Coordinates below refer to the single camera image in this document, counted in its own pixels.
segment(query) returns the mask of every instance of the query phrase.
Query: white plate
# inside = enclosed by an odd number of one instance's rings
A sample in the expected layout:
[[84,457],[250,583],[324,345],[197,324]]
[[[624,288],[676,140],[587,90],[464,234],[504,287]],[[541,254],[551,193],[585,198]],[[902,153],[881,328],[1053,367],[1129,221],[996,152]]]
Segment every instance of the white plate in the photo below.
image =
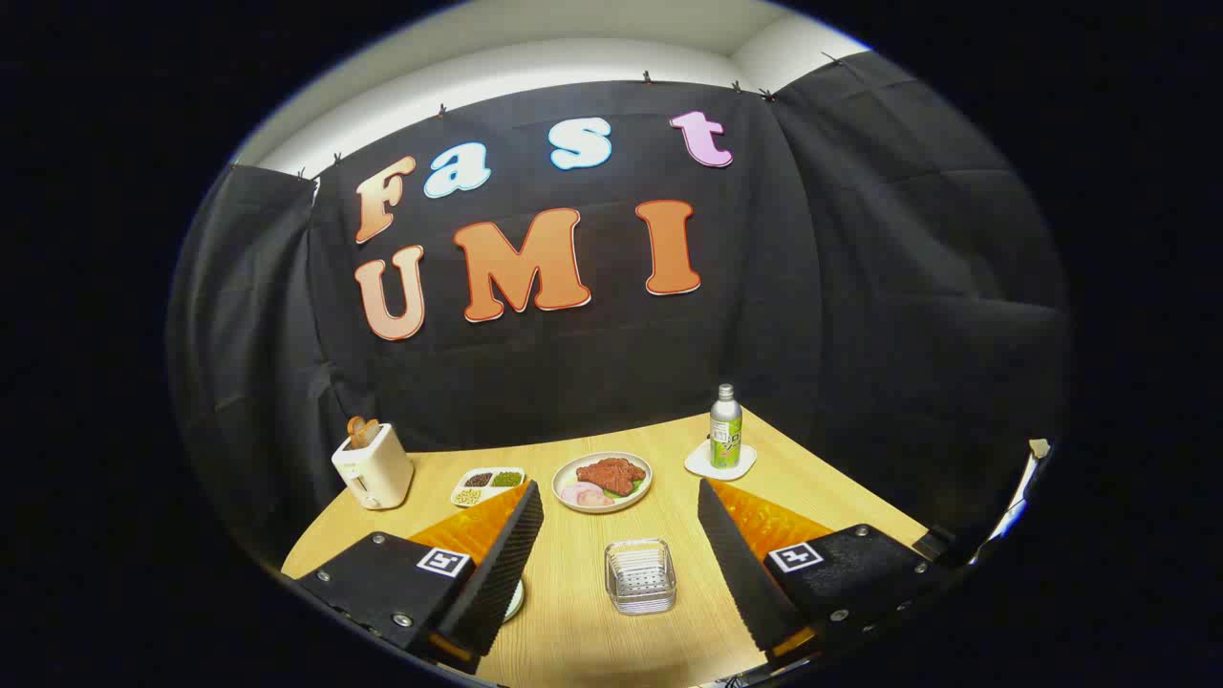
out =
[[735,468],[713,468],[713,464],[709,463],[711,461],[713,461],[713,455],[709,452],[709,441],[706,440],[701,442],[700,447],[692,450],[689,458],[684,461],[684,468],[697,475],[715,480],[737,480],[746,475],[752,464],[756,463],[756,448],[751,445],[741,445],[739,448],[739,466]]
[[[588,467],[593,463],[598,463],[603,459],[610,457],[621,457],[629,459],[629,463],[636,466],[637,468],[646,472],[646,479],[641,481],[641,488],[636,492],[629,495],[627,497],[618,497],[612,500],[610,505],[603,507],[583,507],[581,505],[574,505],[560,499],[560,491],[570,485],[577,483],[577,469],[582,467]],[[556,475],[552,478],[552,494],[556,497],[556,501],[566,507],[574,510],[575,512],[583,512],[588,514],[605,514],[612,512],[618,512],[637,500],[642,499],[646,492],[649,491],[649,485],[654,481],[654,469],[649,467],[649,462],[627,452],[596,452],[593,455],[586,455],[580,459],[574,459],[567,464],[563,466]]]
[[510,617],[519,613],[519,610],[522,609],[522,598],[525,598],[526,594],[527,591],[522,588],[522,579],[520,578],[519,585],[514,589],[514,596],[510,598],[510,609],[505,610],[505,618],[501,620],[501,623],[510,621]]
[[[527,472],[522,470],[521,468],[516,468],[516,467],[484,467],[484,468],[473,468],[473,469],[468,470],[467,473],[462,474],[462,477],[459,479],[459,483],[455,483],[455,489],[450,491],[450,503],[451,505],[454,505],[456,507],[462,507],[462,508],[466,510],[467,507],[475,507],[476,505],[478,505],[479,502],[483,502],[484,500],[487,500],[489,497],[495,497],[495,496],[500,495],[501,492],[505,492],[506,490],[514,490],[515,488],[517,488],[517,485],[514,485],[514,486],[510,486],[510,488],[489,488],[488,485],[486,485],[483,488],[464,488],[464,483],[467,483],[468,478],[471,478],[473,475],[477,475],[477,474],[481,474],[481,473],[490,473],[490,474],[493,474],[493,478],[497,478],[497,474],[499,474],[499,473],[516,473],[516,474],[520,474],[522,477],[522,481],[520,481],[519,485],[522,485],[522,483],[526,483],[526,479],[527,479]],[[492,483],[493,478],[489,478],[488,481]],[[476,505],[460,505],[459,502],[456,502],[455,497],[460,492],[462,492],[464,490],[479,490],[479,502],[476,502]]]

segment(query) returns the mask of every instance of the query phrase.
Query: meat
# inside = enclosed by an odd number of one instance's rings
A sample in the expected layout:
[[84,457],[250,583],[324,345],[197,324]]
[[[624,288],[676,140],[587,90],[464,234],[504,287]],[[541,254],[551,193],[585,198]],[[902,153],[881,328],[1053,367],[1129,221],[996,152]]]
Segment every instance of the meat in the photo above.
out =
[[603,495],[603,489],[593,483],[575,483],[560,491],[560,499],[571,505],[576,505],[577,497],[582,492],[598,492],[599,495]]
[[603,459],[602,462],[577,469],[577,480],[593,483],[621,497],[632,492],[634,480],[645,480],[645,478],[646,472],[621,458]]
[[603,494],[602,490],[586,490],[577,495],[577,503],[583,507],[607,507],[614,505],[612,497]]
[[597,467],[619,467],[629,472],[630,480],[646,480],[646,472],[624,457],[608,457],[593,464]]

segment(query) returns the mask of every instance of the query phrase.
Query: clear glass container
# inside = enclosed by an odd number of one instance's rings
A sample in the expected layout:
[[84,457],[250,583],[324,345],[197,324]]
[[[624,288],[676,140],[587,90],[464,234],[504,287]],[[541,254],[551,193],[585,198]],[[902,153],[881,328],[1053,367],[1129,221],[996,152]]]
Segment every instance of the clear glass container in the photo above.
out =
[[675,606],[675,567],[663,540],[613,543],[603,560],[604,587],[620,613],[658,613]]

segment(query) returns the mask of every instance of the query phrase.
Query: white coaster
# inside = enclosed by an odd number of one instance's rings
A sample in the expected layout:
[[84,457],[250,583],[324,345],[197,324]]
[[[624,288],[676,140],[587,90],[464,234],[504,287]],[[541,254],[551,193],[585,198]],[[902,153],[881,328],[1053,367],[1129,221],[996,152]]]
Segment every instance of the white coaster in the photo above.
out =
[[522,598],[525,598],[526,594],[526,589],[522,588],[522,579],[519,579],[517,587],[514,588],[514,598],[510,599],[510,607],[505,610],[505,618],[501,620],[501,623],[510,621],[510,617],[519,613],[519,610],[522,609]]
[[751,445],[742,445],[739,448],[739,466],[735,468],[713,468],[709,464],[712,459],[713,453],[709,451],[709,441],[706,440],[704,442],[701,442],[701,446],[696,450],[692,450],[692,453],[689,455],[687,459],[684,459],[684,468],[706,478],[713,478],[717,480],[737,480],[751,470],[752,464],[756,463],[756,448]]

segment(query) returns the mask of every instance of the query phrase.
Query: bottle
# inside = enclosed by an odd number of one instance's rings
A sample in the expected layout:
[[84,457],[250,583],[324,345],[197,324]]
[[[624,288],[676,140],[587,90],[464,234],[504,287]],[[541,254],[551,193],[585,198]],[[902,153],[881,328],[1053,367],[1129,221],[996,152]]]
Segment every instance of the bottle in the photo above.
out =
[[735,389],[718,386],[718,401],[709,409],[709,463],[715,469],[739,466],[739,446],[742,441],[744,409],[735,401]]

